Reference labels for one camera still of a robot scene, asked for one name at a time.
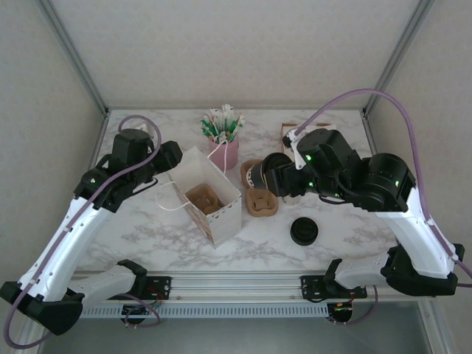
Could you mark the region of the black printed paper coffee cup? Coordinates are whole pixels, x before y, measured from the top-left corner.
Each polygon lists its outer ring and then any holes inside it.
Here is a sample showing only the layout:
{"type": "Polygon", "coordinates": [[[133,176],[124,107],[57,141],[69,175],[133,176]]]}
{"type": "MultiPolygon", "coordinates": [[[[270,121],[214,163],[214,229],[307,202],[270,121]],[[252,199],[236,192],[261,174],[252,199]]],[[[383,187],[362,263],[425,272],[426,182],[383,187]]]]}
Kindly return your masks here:
{"type": "Polygon", "coordinates": [[[247,184],[256,190],[269,190],[267,182],[267,163],[265,160],[251,166],[246,172],[247,184]]]}

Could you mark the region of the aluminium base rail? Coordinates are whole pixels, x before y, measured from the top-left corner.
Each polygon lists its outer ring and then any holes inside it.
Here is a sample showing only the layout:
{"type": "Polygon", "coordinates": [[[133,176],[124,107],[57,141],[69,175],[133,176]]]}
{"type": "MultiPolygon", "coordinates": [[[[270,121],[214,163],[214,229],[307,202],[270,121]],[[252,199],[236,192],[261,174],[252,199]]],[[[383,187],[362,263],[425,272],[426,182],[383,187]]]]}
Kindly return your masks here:
{"type": "MultiPolygon", "coordinates": [[[[118,288],[99,290],[99,285],[85,285],[98,272],[77,272],[66,286],[75,292],[99,291],[108,297],[118,295],[118,288]]],[[[150,272],[149,277],[170,277],[170,302],[297,302],[302,298],[303,275],[317,272],[295,271],[164,271],[150,272]]],[[[386,285],[376,285],[380,300],[417,301],[420,297],[407,296],[386,285]]]]}

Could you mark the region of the white printed paper gift bag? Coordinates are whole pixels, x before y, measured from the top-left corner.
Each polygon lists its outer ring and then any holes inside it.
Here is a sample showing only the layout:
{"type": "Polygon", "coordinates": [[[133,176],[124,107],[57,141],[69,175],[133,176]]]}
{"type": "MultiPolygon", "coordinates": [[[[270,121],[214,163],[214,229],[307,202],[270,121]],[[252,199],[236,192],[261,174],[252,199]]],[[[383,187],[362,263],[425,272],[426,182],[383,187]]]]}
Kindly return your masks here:
{"type": "Polygon", "coordinates": [[[240,232],[241,192],[197,147],[184,152],[178,166],[167,174],[169,181],[155,194],[160,209],[169,212],[185,209],[215,248],[240,232]],[[217,212],[205,215],[186,197],[189,190],[200,184],[208,184],[219,197],[223,206],[217,212]]]}

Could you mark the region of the pink straw holder cup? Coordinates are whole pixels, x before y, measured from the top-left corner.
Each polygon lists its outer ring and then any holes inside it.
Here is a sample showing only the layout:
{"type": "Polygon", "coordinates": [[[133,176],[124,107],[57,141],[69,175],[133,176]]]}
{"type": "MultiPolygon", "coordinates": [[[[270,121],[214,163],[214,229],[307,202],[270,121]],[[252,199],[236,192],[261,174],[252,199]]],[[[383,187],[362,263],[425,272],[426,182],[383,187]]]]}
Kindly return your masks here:
{"type": "Polygon", "coordinates": [[[234,168],[238,162],[239,140],[235,139],[230,143],[214,142],[208,139],[209,159],[220,170],[228,171],[234,168]]]}

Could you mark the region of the aluminium frame post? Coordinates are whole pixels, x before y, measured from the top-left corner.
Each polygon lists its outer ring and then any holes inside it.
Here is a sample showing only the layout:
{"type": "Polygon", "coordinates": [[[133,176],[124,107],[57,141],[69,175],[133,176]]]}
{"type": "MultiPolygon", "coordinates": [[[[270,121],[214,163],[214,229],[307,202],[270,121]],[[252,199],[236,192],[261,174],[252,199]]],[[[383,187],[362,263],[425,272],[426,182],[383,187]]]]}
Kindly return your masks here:
{"type": "Polygon", "coordinates": [[[392,81],[395,72],[398,70],[403,58],[409,50],[412,41],[419,32],[423,22],[425,21],[428,13],[432,9],[436,0],[418,0],[416,6],[409,16],[409,20],[406,23],[397,43],[392,50],[389,59],[384,66],[380,77],[378,78],[374,89],[378,91],[386,91],[388,85],[392,81]]]}
{"type": "Polygon", "coordinates": [[[98,111],[102,117],[106,118],[109,111],[108,106],[105,104],[102,95],[99,93],[97,86],[95,85],[88,69],[86,68],[86,65],[84,64],[76,46],[74,45],[69,31],[67,30],[63,21],[60,19],[60,16],[55,9],[52,0],[34,0],[34,2],[43,14],[53,34],[57,38],[60,47],[64,51],[67,59],[72,65],[72,68],[75,70],[88,95],[98,108],[98,111]]]}

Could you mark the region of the small left circuit board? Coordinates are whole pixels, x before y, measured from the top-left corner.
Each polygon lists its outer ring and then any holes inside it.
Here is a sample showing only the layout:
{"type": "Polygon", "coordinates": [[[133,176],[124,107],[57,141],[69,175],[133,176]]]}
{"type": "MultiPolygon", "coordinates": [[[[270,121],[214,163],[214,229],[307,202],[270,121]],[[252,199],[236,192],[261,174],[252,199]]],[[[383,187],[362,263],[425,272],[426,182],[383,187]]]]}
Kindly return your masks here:
{"type": "Polygon", "coordinates": [[[148,308],[146,308],[143,305],[123,305],[122,306],[122,312],[121,314],[123,316],[129,315],[129,316],[148,316],[151,314],[151,311],[149,311],[148,308]]]}

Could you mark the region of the aluminium table side rail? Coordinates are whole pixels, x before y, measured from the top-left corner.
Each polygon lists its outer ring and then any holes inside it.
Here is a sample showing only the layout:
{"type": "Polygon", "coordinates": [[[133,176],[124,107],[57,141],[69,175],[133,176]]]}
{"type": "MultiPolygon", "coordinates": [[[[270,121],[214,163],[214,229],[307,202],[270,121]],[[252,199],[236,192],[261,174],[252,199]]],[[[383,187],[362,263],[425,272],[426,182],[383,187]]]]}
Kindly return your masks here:
{"type": "Polygon", "coordinates": [[[372,154],[375,154],[378,152],[378,149],[376,147],[375,139],[372,135],[372,129],[369,123],[369,116],[365,109],[361,111],[361,116],[370,151],[372,154]]]}
{"type": "Polygon", "coordinates": [[[100,153],[100,148],[102,146],[103,139],[105,136],[105,132],[108,127],[109,117],[110,117],[110,112],[107,112],[103,118],[102,124],[100,126],[100,130],[98,133],[97,141],[95,142],[95,145],[94,145],[94,149],[93,149],[91,161],[90,161],[90,167],[93,167],[95,163],[97,162],[97,159],[100,153]]]}

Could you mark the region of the brown cardboard cup carrier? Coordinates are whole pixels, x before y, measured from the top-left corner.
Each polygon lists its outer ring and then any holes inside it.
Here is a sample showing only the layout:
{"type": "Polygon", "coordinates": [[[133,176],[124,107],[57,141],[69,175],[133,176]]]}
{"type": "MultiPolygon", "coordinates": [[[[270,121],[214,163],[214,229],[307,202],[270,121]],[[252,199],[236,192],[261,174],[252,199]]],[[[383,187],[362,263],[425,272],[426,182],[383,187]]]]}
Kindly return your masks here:
{"type": "Polygon", "coordinates": [[[279,201],[275,195],[268,190],[256,190],[249,186],[246,179],[250,167],[261,162],[260,159],[252,159],[242,163],[240,177],[246,188],[246,208],[250,216],[255,218],[271,217],[279,208],[279,201]]]}
{"type": "Polygon", "coordinates": [[[205,215],[217,212],[223,204],[208,184],[200,184],[186,193],[188,200],[205,215]]]}

